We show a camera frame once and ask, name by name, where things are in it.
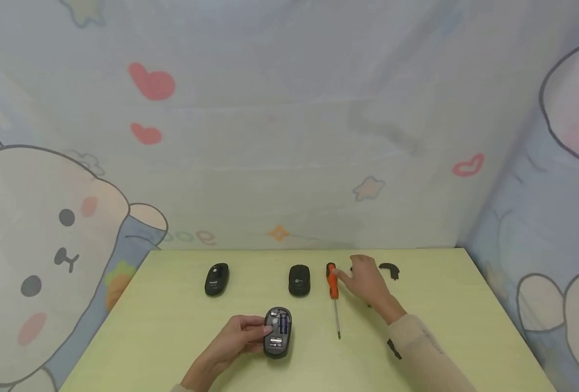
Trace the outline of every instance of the light green table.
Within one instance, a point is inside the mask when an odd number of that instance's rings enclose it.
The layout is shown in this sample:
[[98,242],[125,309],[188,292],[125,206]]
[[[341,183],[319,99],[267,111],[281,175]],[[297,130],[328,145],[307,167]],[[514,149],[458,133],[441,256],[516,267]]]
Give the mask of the light green table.
[[[480,392],[554,391],[512,322],[463,249],[370,251],[156,251],[125,290],[62,392],[169,391],[233,314],[283,306],[294,317],[290,354],[239,359],[215,391],[412,391],[389,350],[383,322],[340,289],[338,340],[326,263],[350,268],[366,253],[396,264],[383,275],[406,310],[417,314]],[[212,264],[230,265],[221,297],[203,284]],[[288,272],[308,265],[311,292],[294,298]]]

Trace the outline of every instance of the computer mouse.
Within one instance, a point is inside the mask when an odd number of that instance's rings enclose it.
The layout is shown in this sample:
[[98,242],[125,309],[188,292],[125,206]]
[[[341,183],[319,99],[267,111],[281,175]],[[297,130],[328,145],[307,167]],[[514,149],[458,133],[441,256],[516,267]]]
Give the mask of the computer mouse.
[[296,297],[303,297],[311,291],[311,274],[309,267],[298,264],[289,270],[289,292]]
[[293,319],[289,310],[284,307],[273,307],[265,315],[265,325],[272,327],[272,332],[265,336],[263,353],[268,358],[281,359],[289,352],[289,338]]
[[229,276],[230,271],[228,270],[228,264],[218,263],[213,265],[206,274],[204,293],[210,297],[219,296],[219,294],[223,293],[224,289],[226,289]]

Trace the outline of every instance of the heart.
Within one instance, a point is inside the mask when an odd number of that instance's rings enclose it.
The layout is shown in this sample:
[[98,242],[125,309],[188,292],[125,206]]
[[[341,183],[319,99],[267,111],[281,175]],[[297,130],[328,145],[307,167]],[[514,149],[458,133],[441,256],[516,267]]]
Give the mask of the heart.
[[145,145],[157,144],[163,138],[161,131],[159,131],[157,128],[145,128],[136,122],[131,124],[131,131],[134,133],[134,136],[137,137],[137,140]]
[[459,162],[453,166],[453,174],[457,177],[470,177],[479,173],[482,169],[485,156],[483,154],[476,154],[470,161]]
[[165,71],[148,72],[143,65],[131,63],[128,73],[141,94],[150,101],[162,101],[174,94],[174,78]]

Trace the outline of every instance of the bunny face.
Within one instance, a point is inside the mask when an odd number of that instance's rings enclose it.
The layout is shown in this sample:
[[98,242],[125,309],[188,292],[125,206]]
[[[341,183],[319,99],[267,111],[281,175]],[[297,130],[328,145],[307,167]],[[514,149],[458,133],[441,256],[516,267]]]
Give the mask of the bunny face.
[[579,159],[579,47],[546,75],[540,105],[551,135]]
[[116,187],[45,149],[0,148],[0,183],[17,211],[0,228],[0,385],[10,385],[74,331],[129,205]]

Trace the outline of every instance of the screwdriver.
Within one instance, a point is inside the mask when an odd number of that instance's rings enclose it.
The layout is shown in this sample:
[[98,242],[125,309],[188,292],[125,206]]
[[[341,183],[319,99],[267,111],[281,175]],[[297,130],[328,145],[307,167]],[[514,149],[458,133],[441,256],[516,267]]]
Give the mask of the screwdriver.
[[339,298],[339,290],[337,289],[337,275],[332,273],[335,269],[335,263],[326,265],[326,281],[329,284],[329,293],[331,294],[332,304],[335,306],[335,323],[337,323],[337,337],[342,338],[342,333],[339,331],[339,314],[337,313],[337,298]]

